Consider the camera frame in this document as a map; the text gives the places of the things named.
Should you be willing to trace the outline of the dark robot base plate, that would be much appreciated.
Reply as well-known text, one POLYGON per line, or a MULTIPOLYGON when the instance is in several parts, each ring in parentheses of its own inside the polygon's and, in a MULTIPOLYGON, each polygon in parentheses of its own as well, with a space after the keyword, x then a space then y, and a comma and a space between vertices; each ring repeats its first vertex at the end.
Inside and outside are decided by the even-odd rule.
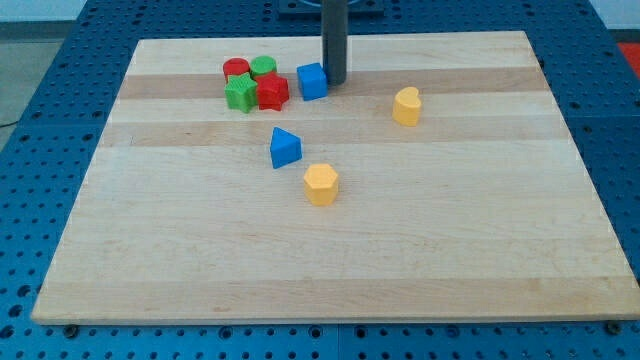
MULTIPOLYGON (((293 19, 321 14, 321 0, 273 0, 279 19, 293 19)), ((383 0, 348 0, 349 14, 353 16, 384 14, 383 0)))

